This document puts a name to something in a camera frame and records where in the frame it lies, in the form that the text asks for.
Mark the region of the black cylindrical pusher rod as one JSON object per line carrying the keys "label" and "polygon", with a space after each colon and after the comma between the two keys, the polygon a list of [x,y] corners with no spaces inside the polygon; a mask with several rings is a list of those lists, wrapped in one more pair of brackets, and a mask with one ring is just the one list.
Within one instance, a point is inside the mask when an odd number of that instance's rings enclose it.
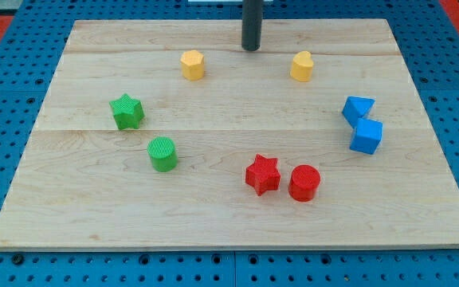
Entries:
{"label": "black cylindrical pusher rod", "polygon": [[262,0],[242,1],[241,47],[256,51],[261,46]]}

